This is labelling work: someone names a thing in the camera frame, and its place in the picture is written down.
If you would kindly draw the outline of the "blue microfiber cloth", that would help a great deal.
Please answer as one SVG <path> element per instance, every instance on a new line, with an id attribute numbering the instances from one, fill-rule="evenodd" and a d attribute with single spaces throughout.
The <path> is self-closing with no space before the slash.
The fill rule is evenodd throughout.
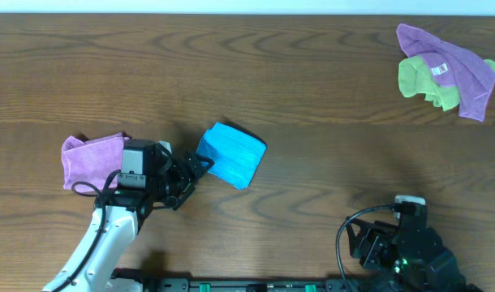
<path id="1" fill-rule="evenodd" d="M 216 122 L 204 133 L 196 152 L 213 160 L 211 174 L 243 190 L 249 187 L 266 149 L 254 136 Z"/>

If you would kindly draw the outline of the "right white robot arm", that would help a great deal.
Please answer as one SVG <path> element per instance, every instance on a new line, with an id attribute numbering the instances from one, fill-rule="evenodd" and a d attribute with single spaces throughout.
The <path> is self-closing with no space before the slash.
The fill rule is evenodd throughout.
<path id="1" fill-rule="evenodd" d="M 397 291 L 472 292 L 454 254 L 425 219 L 401 219 L 397 225 L 354 219 L 347 227 L 351 257 L 368 270 L 387 276 Z"/>

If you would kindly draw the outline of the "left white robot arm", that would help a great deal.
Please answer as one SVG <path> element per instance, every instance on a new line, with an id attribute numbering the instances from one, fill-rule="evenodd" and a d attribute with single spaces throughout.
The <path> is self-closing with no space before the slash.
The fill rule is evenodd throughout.
<path id="1" fill-rule="evenodd" d="M 154 210 L 177 210 L 214 166 L 196 152 L 175 158 L 161 144 L 124 150 L 120 170 L 96 190 L 91 223 L 58 275 L 44 291 L 103 291 L 127 247 Z"/>

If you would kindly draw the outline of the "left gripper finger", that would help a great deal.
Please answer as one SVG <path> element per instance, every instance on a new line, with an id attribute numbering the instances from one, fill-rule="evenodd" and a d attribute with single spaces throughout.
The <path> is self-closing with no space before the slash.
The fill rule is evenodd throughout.
<path id="1" fill-rule="evenodd" d="M 174 193 L 172 197 L 174 198 L 174 205 L 172 209 L 174 211 L 178 210 L 187 199 L 194 193 L 196 189 L 196 182 L 179 182 L 174 188 Z"/>
<path id="2" fill-rule="evenodd" d="M 201 156 L 197 152 L 186 151 L 184 159 L 195 178 L 202 178 L 214 166 L 214 161 L 211 158 Z"/>

